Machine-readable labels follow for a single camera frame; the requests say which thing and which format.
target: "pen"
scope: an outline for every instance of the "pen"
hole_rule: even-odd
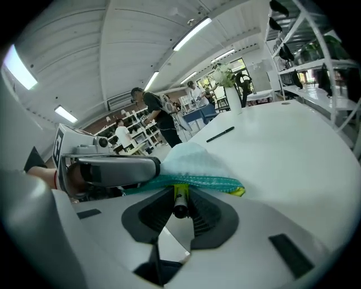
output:
[[[224,134],[226,134],[226,133],[228,133],[228,132],[230,132],[231,130],[234,130],[234,126],[232,126],[232,127],[230,127],[229,129],[226,129],[225,131],[223,131],[222,133],[220,133],[220,134],[217,134],[216,136],[214,136],[213,138],[210,138],[210,139],[208,139],[207,140],[207,142],[211,142],[211,141],[213,141],[214,139],[216,139],[216,138],[219,138],[220,136],[222,136],[222,135],[224,135]]]

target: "white vase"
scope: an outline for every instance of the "white vase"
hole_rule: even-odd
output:
[[[226,95],[231,112],[239,115],[242,112],[242,104],[236,89],[234,87],[226,87]]]

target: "brick wall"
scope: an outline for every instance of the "brick wall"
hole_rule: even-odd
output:
[[[169,96],[169,99],[172,102],[176,102],[179,97],[186,95],[186,92],[184,90],[180,90],[180,91],[174,91],[172,93],[167,93],[167,95]],[[128,107],[124,108],[124,110],[126,112],[131,113],[132,111],[142,110],[145,107],[146,107],[146,105],[144,104],[144,102],[140,102],[140,103],[128,106]],[[125,117],[125,115],[121,114],[121,110],[116,111],[116,112],[110,112],[109,115],[107,115],[107,116],[109,116],[111,118],[111,124],[114,123],[117,119],[122,119],[123,117]],[[103,127],[105,127],[108,124],[106,121],[107,116],[104,116],[100,120],[97,120],[96,122],[87,126],[86,128],[84,128],[84,130],[86,132],[89,132],[92,134],[97,133],[98,131],[100,131]]]

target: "black hair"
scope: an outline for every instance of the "black hair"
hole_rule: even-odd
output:
[[[133,88],[132,90],[131,90],[131,92],[130,92],[130,95],[131,95],[131,97],[134,97],[134,93],[136,93],[136,92],[143,92],[143,89],[141,89],[141,88],[139,88],[139,87],[135,87],[135,88]]]

